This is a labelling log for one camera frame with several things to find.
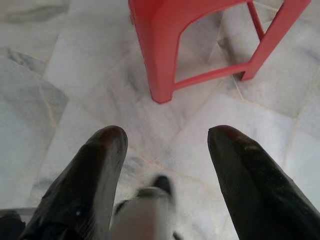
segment marble floor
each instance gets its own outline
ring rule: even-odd
[[[254,79],[221,77],[152,101],[127,0],[5,0],[0,7],[0,209],[36,207],[98,129],[129,149],[115,203],[170,176],[185,239],[236,240],[211,163],[208,129],[257,140],[320,210],[320,4],[314,0]],[[255,3],[265,30],[281,1]],[[176,81],[250,59],[259,43],[245,5],[183,33]]]

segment red plastic stool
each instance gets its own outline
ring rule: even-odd
[[[252,79],[310,2],[284,0],[265,33],[252,0],[129,0],[152,99],[163,104],[172,99],[175,90],[235,73],[244,72],[242,80]],[[250,61],[175,83],[180,36],[187,26],[205,15],[243,3],[247,3],[260,39]]]

